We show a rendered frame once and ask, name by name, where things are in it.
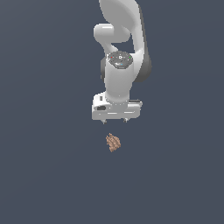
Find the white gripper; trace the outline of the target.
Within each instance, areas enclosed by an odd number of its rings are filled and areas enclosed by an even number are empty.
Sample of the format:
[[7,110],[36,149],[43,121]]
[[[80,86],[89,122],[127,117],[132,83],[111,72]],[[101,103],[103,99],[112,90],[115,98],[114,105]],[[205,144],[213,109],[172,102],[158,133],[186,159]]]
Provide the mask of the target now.
[[128,100],[121,103],[110,102],[105,97],[105,92],[96,94],[92,104],[92,119],[100,120],[103,124],[108,119],[123,119],[126,123],[131,118],[140,116],[143,102],[140,100]]

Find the small brown lumpy object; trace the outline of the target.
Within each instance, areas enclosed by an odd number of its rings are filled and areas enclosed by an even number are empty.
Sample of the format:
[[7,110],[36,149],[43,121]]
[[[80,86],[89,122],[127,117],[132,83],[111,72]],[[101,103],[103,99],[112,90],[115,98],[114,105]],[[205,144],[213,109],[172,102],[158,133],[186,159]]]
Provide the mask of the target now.
[[117,136],[113,136],[111,133],[106,136],[106,141],[111,152],[121,147],[120,139]]

